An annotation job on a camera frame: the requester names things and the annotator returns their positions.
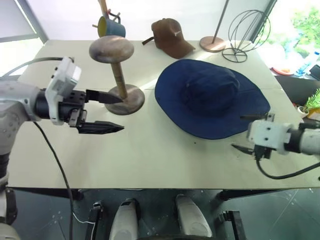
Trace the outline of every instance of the hat crown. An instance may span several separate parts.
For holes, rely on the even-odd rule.
[[[163,44],[168,42],[177,42],[184,39],[181,26],[177,20],[172,18],[163,18],[151,25],[154,42],[161,49]]]
[[[239,81],[225,67],[193,73],[182,90],[185,104],[198,115],[218,116],[227,110],[239,91]]]

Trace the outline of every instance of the cap visor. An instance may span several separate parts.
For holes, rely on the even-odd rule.
[[[160,75],[155,86],[155,98],[168,117],[182,130],[213,140],[246,131],[250,122],[240,119],[240,116],[265,114],[270,110],[270,105],[253,82],[241,73],[231,70],[240,82],[239,93],[233,105],[221,116],[203,116],[192,112],[181,98],[181,90],[188,79],[185,74],[212,66],[216,67],[208,62],[190,59],[174,62]]]
[[[183,58],[188,53],[192,52],[195,48],[186,40],[177,41],[168,46],[161,46],[161,49],[170,57],[175,59]]]

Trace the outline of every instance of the floor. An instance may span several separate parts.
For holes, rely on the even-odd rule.
[[[249,197],[217,200],[220,190],[179,189],[83,189],[84,199],[74,202],[74,212],[87,220],[93,203],[102,201],[104,218],[97,240],[108,239],[113,218],[122,201],[136,198],[141,208],[139,236],[180,232],[175,217],[177,194],[190,196],[207,219],[213,236],[233,240],[232,226],[226,222],[215,229],[215,219],[225,210],[239,210],[248,240],[315,240],[320,235],[320,189],[292,189]],[[16,191],[18,217],[13,226],[23,240],[65,240],[69,234],[69,200]],[[87,224],[74,220],[74,239],[85,239]]]

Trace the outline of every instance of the white table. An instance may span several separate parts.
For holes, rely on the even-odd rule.
[[[154,97],[155,83],[165,67],[175,59],[157,49],[153,42],[142,46],[132,42],[135,52],[122,63],[125,81],[145,93],[144,106],[136,113],[119,116],[107,111],[103,104],[89,102],[87,121],[110,121],[125,126],[117,133],[106,135],[78,134],[67,124],[55,126],[49,120],[39,124],[60,158],[72,188],[181,188],[181,189],[289,189],[319,187],[320,170],[285,179],[272,180],[263,176],[252,157],[231,146],[251,146],[246,132],[220,139],[207,140],[192,136],[163,112]],[[82,69],[78,90],[108,91],[115,86],[111,66],[89,57],[91,41],[50,40],[36,57],[75,57]],[[200,49],[197,41],[193,54],[186,58],[225,66],[247,76],[263,92],[275,113],[275,121],[301,121],[295,108],[256,51],[248,60],[233,63],[221,53]],[[56,61],[30,65],[19,81],[45,88]],[[295,172],[318,162],[313,156],[272,153],[263,160],[272,175]],[[31,122],[21,127],[11,152],[9,185],[29,188],[65,188],[54,157],[40,132]]]

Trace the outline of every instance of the black cable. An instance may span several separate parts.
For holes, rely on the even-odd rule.
[[[51,143],[49,142],[44,130],[39,126],[39,124],[37,122],[33,122],[34,125],[36,125],[36,127],[40,130],[44,140],[46,141],[46,143],[48,144],[50,150],[52,151],[53,153],[53,156],[56,160],[56,163],[58,164],[59,168],[60,168],[60,171],[62,173],[62,176],[63,176],[63,180],[64,180],[64,183],[66,185],[66,190],[68,192],[68,195],[69,195],[69,200],[70,200],[70,222],[69,222],[69,240],[72,240],[73,239],[73,213],[74,213],[74,202],[73,202],[73,197],[72,197],[72,192],[71,192],[71,189],[69,187],[69,183],[68,183],[68,180],[67,180],[67,177],[66,177],[66,174],[65,174],[65,171],[63,169],[63,167],[61,166],[61,163],[58,159],[58,156],[56,154],[56,151],[54,150],[54,148],[52,147]]]
[[[121,24],[121,18],[120,16],[116,15],[116,14],[113,14],[111,12],[109,12],[109,14],[112,16],[112,17],[116,17],[118,19],[118,24]]]
[[[286,175],[282,175],[282,176],[272,176],[272,175],[269,175],[268,173],[266,173],[261,165],[260,165],[260,161],[259,160],[256,160],[256,165],[258,167],[258,169],[260,170],[260,172],[265,175],[266,177],[270,178],[270,179],[276,179],[276,180],[279,180],[279,179],[288,179],[288,178],[292,178],[292,177],[295,177],[295,176],[298,176],[300,174],[304,174],[306,172],[309,172],[310,170],[312,169],[315,169],[315,168],[318,168],[320,167],[320,162],[316,163],[316,164],[313,164],[311,166],[308,166],[304,169],[301,169],[299,171],[296,171],[296,172],[293,172],[293,173],[290,173],[290,174],[286,174]]]
[[[35,58],[35,59],[31,60],[31,61],[27,61],[27,62],[15,67],[14,69],[8,71],[2,77],[9,76],[10,74],[14,73],[18,69],[23,68],[24,66],[28,66],[30,64],[34,64],[34,63],[38,63],[38,62],[44,62],[44,61],[61,61],[62,59],[63,59],[63,57],[55,57],[55,56]]]

